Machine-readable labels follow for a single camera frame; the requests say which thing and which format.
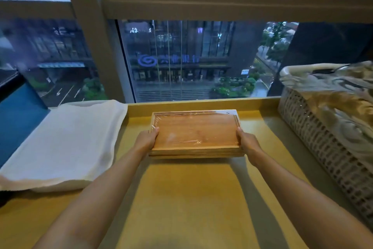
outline glass pane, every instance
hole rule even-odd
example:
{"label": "glass pane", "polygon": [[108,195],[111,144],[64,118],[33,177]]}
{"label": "glass pane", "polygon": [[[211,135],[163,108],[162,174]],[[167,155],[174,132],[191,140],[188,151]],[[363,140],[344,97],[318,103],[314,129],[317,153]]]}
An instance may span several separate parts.
{"label": "glass pane", "polygon": [[75,21],[1,20],[0,69],[19,70],[49,107],[107,99]]}
{"label": "glass pane", "polygon": [[357,62],[373,36],[365,24],[119,24],[137,102],[278,96],[277,73],[283,67]]}

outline yellow ledge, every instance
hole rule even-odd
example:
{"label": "yellow ledge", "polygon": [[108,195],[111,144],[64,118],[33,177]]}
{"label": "yellow ledge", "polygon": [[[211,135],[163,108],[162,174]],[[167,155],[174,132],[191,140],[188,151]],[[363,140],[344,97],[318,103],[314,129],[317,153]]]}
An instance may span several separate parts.
{"label": "yellow ledge", "polygon": [[[358,216],[277,113],[279,97],[129,105],[116,157],[149,128],[152,112],[236,109],[241,126],[282,166]],[[15,194],[0,208],[0,248],[31,248],[80,191]],[[102,248],[306,248],[247,157],[151,160],[140,165]]]}

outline wooden box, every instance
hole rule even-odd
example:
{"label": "wooden box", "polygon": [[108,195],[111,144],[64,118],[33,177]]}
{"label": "wooden box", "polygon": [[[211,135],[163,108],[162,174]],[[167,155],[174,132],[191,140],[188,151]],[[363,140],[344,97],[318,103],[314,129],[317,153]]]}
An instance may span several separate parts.
{"label": "wooden box", "polygon": [[244,153],[236,129],[236,110],[154,112],[152,129],[159,127],[153,158],[238,157]]}

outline forearm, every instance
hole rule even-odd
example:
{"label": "forearm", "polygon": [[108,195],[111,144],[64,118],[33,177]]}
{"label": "forearm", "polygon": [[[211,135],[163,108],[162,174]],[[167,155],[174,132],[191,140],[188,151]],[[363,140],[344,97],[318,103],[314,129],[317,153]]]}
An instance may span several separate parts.
{"label": "forearm", "polygon": [[35,248],[71,248],[74,244],[97,248],[141,162],[143,154],[139,152],[131,149],[86,187],[54,221]]}
{"label": "forearm", "polygon": [[334,201],[292,175],[267,154],[257,167],[310,248],[369,248],[373,235]]}

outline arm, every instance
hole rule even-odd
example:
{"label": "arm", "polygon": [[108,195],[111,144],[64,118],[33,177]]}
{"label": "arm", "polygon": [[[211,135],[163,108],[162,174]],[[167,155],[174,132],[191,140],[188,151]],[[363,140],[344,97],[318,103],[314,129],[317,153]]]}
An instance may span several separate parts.
{"label": "arm", "polygon": [[158,130],[140,132],[129,152],[82,191],[53,222],[34,249],[97,248],[142,158],[154,146]]}
{"label": "arm", "polygon": [[371,248],[373,234],[333,200],[280,166],[253,134],[237,129],[241,146],[310,248]]}

